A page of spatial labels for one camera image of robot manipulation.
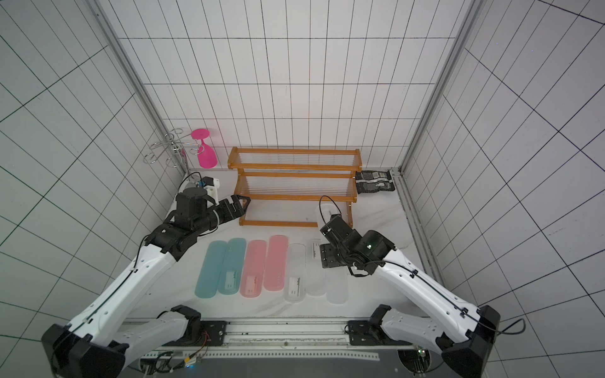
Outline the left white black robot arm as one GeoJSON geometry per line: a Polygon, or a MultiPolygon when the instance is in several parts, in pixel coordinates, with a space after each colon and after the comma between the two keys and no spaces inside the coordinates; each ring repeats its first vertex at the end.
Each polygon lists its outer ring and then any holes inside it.
{"type": "Polygon", "coordinates": [[[167,343],[196,346],[209,337],[198,311],[179,305],[146,324],[120,329],[151,286],[220,225],[243,217],[251,199],[218,199],[215,187],[189,187],[176,209],[142,239],[135,259],[97,299],[68,324],[53,324],[41,343],[56,377],[117,377],[136,359],[167,343]]]}

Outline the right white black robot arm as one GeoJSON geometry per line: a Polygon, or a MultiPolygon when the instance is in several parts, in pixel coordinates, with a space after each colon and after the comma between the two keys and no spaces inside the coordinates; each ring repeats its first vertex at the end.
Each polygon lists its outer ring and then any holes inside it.
{"type": "Polygon", "coordinates": [[[461,377],[482,376],[496,339],[513,335],[499,329],[500,314],[456,296],[422,272],[381,233],[360,235],[340,214],[320,228],[327,239],[320,247],[325,269],[345,266],[353,277],[376,275],[390,283],[425,312],[417,317],[380,305],[367,321],[348,321],[352,345],[416,346],[439,354],[461,377]]]}

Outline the orange wooden three-tier shelf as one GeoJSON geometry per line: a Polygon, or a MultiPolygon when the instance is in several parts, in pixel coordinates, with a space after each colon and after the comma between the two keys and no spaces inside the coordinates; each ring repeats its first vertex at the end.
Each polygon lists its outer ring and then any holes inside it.
{"type": "Polygon", "coordinates": [[[355,174],[362,170],[356,150],[308,150],[233,147],[228,167],[238,172],[235,193],[260,201],[318,203],[323,195],[344,203],[353,225],[357,202],[355,174]]]}

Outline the pink pencil case right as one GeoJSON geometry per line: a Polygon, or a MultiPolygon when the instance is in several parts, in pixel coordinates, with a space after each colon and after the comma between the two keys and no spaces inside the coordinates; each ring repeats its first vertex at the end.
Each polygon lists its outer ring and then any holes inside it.
{"type": "Polygon", "coordinates": [[[275,235],[269,238],[263,280],[266,291],[281,291],[284,289],[287,252],[287,236],[275,235]]]}

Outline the pink pencil case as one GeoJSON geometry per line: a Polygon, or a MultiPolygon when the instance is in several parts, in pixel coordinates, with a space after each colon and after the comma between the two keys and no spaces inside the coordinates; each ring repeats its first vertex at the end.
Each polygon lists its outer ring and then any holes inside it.
{"type": "Polygon", "coordinates": [[[266,291],[281,291],[284,289],[287,252],[287,236],[275,235],[269,238],[263,280],[266,291]]]}
{"type": "Polygon", "coordinates": [[[252,240],[247,244],[240,294],[244,298],[256,298],[261,294],[266,264],[267,242],[252,240]]]}

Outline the teal pencil case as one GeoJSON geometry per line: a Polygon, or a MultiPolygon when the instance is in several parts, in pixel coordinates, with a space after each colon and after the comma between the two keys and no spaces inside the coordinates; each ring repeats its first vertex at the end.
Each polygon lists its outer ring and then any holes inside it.
{"type": "Polygon", "coordinates": [[[218,282],[228,243],[217,240],[210,243],[195,285],[195,295],[200,299],[210,299],[217,294],[218,282]]]}
{"type": "Polygon", "coordinates": [[[246,249],[247,241],[244,238],[228,241],[217,287],[222,295],[234,295],[239,291],[246,249]]]}

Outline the pink pencil case left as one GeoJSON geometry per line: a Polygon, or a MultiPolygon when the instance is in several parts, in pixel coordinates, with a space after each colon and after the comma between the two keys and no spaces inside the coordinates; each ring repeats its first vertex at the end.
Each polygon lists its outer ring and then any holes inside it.
{"type": "Polygon", "coordinates": [[[261,294],[266,264],[267,242],[252,240],[247,244],[240,294],[244,298],[256,298],[261,294]]]}

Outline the teal pencil case far left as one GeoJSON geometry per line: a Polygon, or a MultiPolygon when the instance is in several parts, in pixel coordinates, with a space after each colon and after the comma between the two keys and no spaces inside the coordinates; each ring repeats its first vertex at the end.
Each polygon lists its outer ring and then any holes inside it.
{"type": "Polygon", "coordinates": [[[195,285],[195,295],[200,299],[210,299],[217,294],[218,282],[228,243],[217,240],[210,243],[195,285]]]}

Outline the pink plastic wine glass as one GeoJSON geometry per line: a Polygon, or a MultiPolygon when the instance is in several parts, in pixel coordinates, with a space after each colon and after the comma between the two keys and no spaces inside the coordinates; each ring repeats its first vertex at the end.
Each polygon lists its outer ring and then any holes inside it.
{"type": "Polygon", "coordinates": [[[202,169],[213,169],[218,165],[217,154],[212,146],[206,143],[210,137],[210,131],[207,129],[195,129],[191,133],[192,138],[198,143],[198,150],[195,155],[198,158],[202,169]]]}

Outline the black patterned pouch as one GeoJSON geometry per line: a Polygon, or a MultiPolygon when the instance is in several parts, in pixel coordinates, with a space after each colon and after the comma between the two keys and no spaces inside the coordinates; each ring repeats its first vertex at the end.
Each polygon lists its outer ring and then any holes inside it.
{"type": "Polygon", "coordinates": [[[356,172],[355,187],[359,195],[395,191],[395,184],[389,171],[363,170],[356,172]]]}

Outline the silver metal glass rack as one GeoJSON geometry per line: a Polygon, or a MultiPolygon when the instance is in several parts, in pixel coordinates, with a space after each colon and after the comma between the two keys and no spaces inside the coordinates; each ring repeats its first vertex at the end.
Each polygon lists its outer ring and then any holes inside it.
{"type": "Polygon", "coordinates": [[[158,141],[151,143],[149,151],[143,155],[143,162],[147,165],[163,162],[166,167],[180,169],[189,175],[192,172],[189,156],[195,154],[198,147],[198,143],[193,142],[184,129],[171,129],[158,141]]]}

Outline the aluminium mounting rail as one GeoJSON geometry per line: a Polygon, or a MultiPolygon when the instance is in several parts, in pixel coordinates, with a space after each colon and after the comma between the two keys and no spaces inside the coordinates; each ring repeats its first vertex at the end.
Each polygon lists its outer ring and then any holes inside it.
{"type": "Polygon", "coordinates": [[[380,320],[343,318],[231,319],[204,321],[199,335],[183,341],[186,322],[170,313],[111,337],[126,343],[126,362],[172,359],[193,365],[208,358],[348,358],[376,361],[381,351],[414,357],[441,353],[436,322],[390,310],[380,320]]]}

